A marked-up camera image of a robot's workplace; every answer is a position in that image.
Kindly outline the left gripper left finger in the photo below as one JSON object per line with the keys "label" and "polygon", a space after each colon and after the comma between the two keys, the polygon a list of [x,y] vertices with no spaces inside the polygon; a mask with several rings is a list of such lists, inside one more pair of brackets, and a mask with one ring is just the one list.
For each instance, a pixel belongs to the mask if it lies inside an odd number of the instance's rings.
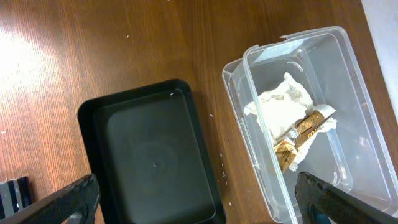
{"label": "left gripper left finger", "polygon": [[94,174],[88,174],[42,200],[29,205],[1,223],[94,224],[101,192]]}

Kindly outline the gold foil wrapper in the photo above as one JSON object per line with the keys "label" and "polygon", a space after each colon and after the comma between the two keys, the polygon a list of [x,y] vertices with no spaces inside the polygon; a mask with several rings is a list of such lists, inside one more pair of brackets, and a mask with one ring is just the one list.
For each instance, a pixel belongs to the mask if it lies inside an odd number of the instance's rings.
{"label": "gold foil wrapper", "polygon": [[336,112],[334,108],[314,109],[304,119],[297,121],[274,145],[279,167],[285,172],[311,137],[320,131],[323,125]]}

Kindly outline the white napkin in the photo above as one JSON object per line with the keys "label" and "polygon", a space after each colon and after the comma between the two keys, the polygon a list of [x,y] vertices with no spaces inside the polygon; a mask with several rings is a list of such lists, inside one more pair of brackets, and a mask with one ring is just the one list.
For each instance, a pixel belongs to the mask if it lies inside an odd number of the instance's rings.
{"label": "white napkin", "polygon": [[[326,104],[315,106],[308,91],[287,72],[284,74],[284,80],[277,88],[259,95],[259,104],[261,111],[257,110],[255,102],[250,102],[244,107],[244,114],[263,116],[266,121],[266,128],[271,134],[273,146],[297,121],[304,119],[314,109],[333,108]],[[321,125],[318,133],[326,133],[335,129],[336,124],[337,120],[331,116]],[[300,147],[298,156],[288,169],[293,172],[297,170],[298,164],[305,159],[318,133]]]}

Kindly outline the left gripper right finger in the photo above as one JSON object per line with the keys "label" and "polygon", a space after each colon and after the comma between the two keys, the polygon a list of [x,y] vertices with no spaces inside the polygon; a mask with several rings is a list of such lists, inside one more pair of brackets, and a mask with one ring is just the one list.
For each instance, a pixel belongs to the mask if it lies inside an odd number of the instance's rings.
{"label": "left gripper right finger", "polygon": [[397,224],[397,218],[308,172],[299,173],[295,197],[304,223]]}

